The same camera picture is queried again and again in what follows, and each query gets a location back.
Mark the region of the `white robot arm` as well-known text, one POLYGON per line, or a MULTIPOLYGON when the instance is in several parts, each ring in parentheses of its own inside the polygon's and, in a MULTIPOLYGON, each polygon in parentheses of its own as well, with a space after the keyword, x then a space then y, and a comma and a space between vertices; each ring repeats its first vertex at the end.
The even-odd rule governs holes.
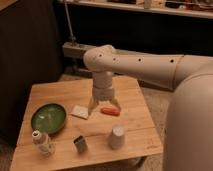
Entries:
POLYGON ((127 55, 103 45, 87 50, 83 61, 93 77, 90 111, 101 101, 119 104, 115 73, 171 90, 163 171, 213 171, 213 57, 127 55))

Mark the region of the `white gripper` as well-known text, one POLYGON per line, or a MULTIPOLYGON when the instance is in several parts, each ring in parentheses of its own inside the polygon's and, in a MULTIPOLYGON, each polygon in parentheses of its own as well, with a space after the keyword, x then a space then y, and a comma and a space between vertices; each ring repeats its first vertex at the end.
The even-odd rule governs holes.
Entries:
POLYGON ((109 71, 105 72, 93 72, 93 87, 92 97, 88 104, 88 113, 99 105, 99 101, 110 101, 118 110, 121 110, 120 104, 115 96, 115 91, 112 84, 113 73, 109 71))

